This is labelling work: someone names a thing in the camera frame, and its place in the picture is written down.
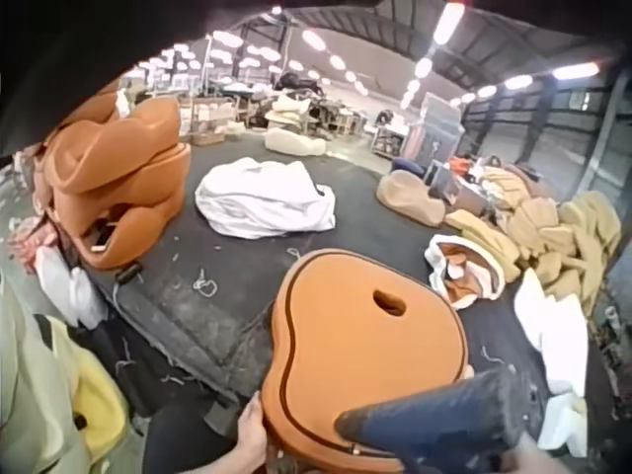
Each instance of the hand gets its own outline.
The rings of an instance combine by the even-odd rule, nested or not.
[[[235,450],[239,451],[249,462],[249,467],[256,470],[266,462],[268,435],[264,428],[264,410],[261,406],[259,392],[255,393],[239,417],[237,423],[238,439]]]

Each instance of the ceiling light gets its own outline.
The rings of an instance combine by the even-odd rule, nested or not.
[[[230,59],[232,57],[230,52],[224,51],[223,49],[212,49],[209,55],[217,59]]]
[[[327,49],[327,45],[325,44],[323,39],[320,38],[318,35],[316,35],[314,32],[312,32],[311,30],[305,30],[303,32],[303,39],[305,40],[307,44],[312,46],[317,51],[324,51],[325,49]]]
[[[468,92],[467,94],[465,94],[463,97],[461,97],[461,102],[463,104],[469,104],[470,102],[472,102],[474,99],[476,99],[476,94],[474,94],[473,92]]]
[[[239,47],[244,43],[241,38],[236,37],[232,33],[228,32],[213,32],[213,37],[219,42],[227,45],[228,47]]]
[[[166,62],[163,61],[159,57],[152,57],[151,59],[149,59],[149,64],[151,64],[152,66],[156,66],[156,67],[165,67],[166,66]]]
[[[408,91],[409,92],[417,92],[417,91],[419,91],[419,88],[421,86],[422,86],[422,84],[417,79],[413,79],[411,82],[408,83]]]
[[[289,66],[290,69],[294,69],[295,71],[299,71],[299,72],[304,69],[303,65],[300,62],[295,61],[294,59],[291,59],[287,63],[287,65]]]
[[[599,66],[594,62],[585,62],[584,64],[575,64],[573,66],[558,67],[553,71],[556,79],[579,79],[581,77],[591,77],[599,72]]]
[[[266,60],[276,62],[280,59],[280,54],[270,47],[264,46],[259,49],[259,54]]]
[[[415,66],[415,76],[420,79],[427,77],[433,70],[433,62],[427,57],[422,57]]]
[[[344,71],[345,69],[347,69],[347,65],[345,64],[343,59],[335,54],[329,59],[329,62],[332,63],[334,69],[338,69],[339,71]]]
[[[465,12],[465,5],[462,3],[448,3],[445,5],[441,18],[438,19],[434,30],[434,42],[437,44],[446,44],[448,42],[454,30],[456,30],[458,22],[461,21],[463,12]]]
[[[515,76],[505,81],[505,87],[514,91],[516,89],[523,89],[529,87],[533,83],[533,78],[529,75]]]
[[[486,97],[492,97],[494,94],[496,94],[496,91],[498,91],[498,88],[496,86],[481,87],[478,90],[478,97],[480,97],[481,99],[485,99]]]

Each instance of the orange leather seat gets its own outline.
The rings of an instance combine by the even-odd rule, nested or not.
[[[458,316],[432,289],[364,256],[311,252],[287,272],[272,316],[266,418],[287,451],[327,472],[395,473],[390,453],[350,443],[345,411],[464,377]]]
[[[116,85],[73,112],[36,160],[35,197],[97,269],[146,253],[182,208],[191,147],[179,143],[173,98],[152,99],[127,118],[116,112]],[[100,219],[117,223],[106,249],[93,252]]]

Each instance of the black table surface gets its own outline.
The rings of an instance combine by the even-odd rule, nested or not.
[[[194,192],[213,166],[245,156],[283,163],[296,159],[268,151],[261,137],[249,135],[235,142],[194,148],[182,212],[141,260],[141,276],[117,292],[119,312],[132,327],[174,364],[234,399],[248,397],[261,387],[268,370],[272,355],[269,310],[284,274],[295,262],[287,249],[301,255],[323,248],[346,249],[428,283],[432,270],[424,252],[431,238],[437,233],[455,233],[449,227],[432,229],[392,212],[375,198],[379,175],[323,156],[302,161],[315,183],[330,186],[336,194],[334,230],[255,241],[219,235],[198,212]],[[193,289],[200,269],[217,284],[211,298]],[[113,301],[115,273],[90,274]],[[510,284],[500,299],[476,301],[458,314],[467,337],[469,362],[476,371],[498,363],[483,357],[485,350],[489,357],[512,364],[536,387],[539,409],[530,431],[537,435],[550,394],[542,357],[514,314],[516,290],[517,283]],[[599,412],[591,413],[591,419],[609,417],[606,400],[611,391],[594,347],[587,387],[589,407]]]

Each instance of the handle cutout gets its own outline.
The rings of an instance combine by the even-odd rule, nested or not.
[[[403,299],[398,298],[392,294],[385,293],[376,289],[373,292],[373,301],[383,311],[387,312],[391,316],[403,316],[406,312],[406,303]]]

